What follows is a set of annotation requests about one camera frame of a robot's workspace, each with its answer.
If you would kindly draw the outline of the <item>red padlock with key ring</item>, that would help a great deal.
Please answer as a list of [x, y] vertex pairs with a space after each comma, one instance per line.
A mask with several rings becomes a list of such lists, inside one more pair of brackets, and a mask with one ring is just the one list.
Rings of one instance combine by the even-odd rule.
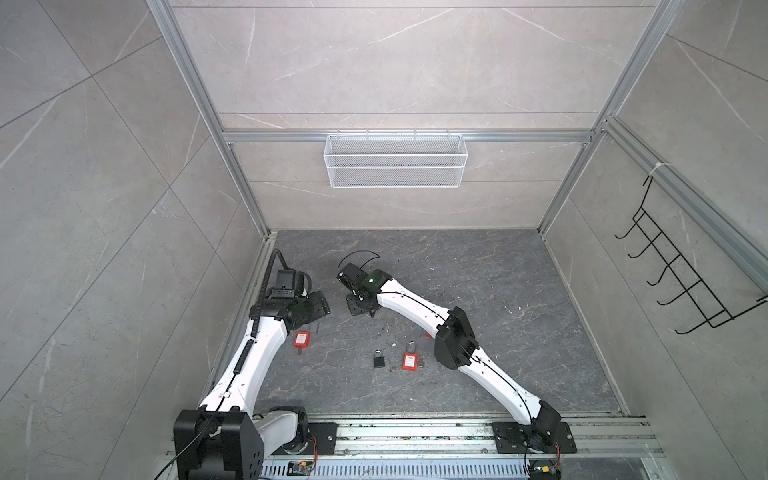
[[294, 338], [294, 347], [298, 355], [302, 355], [303, 352], [309, 347], [311, 334], [308, 331], [298, 331]]

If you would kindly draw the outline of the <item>small black padlock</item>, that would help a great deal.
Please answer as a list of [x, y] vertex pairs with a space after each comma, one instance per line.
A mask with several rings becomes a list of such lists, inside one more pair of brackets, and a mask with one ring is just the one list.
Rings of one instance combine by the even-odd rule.
[[373, 355], [373, 367], [384, 368], [386, 366], [386, 359], [381, 350], [376, 350]]

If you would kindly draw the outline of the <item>red long-shackle padlock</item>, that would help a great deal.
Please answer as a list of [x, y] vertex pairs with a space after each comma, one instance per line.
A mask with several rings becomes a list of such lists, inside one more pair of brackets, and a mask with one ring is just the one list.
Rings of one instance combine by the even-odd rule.
[[407, 344], [403, 354], [402, 369], [406, 371], [416, 371], [419, 367], [419, 356], [416, 351], [416, 343], [411, 341]]

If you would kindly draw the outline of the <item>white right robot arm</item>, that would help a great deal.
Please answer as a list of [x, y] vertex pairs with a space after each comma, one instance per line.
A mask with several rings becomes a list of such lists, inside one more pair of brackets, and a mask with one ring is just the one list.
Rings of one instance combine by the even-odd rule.
[[577, 451], [570, 426], [561, 414], [494, 363], [479, 345], [463, 309], [436, 305], [380, 269], [366, 272], [348, 263], [338, 272], [337, 280], [350, 291], [347, 305], [351, 314], [374, 315], [387, 308], [404, 316], [434, 339], [438, 363], [473, 379], [511, 414], [511, 422], [491, 424], [499, 453]]

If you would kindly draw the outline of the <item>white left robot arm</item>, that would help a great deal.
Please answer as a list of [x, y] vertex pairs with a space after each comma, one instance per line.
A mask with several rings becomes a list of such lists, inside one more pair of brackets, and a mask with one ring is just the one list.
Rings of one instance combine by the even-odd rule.
[[289, 334], [330, 312], [310, 276], [273, 251], [233, 358], [198, 407], [177, 416], [175, 454], [156, 476], [175, 469], [180, 479], [259, 479], [267, 456], [314, 446], [305, 408], [278, 406], [258, 414], [254, 406]]

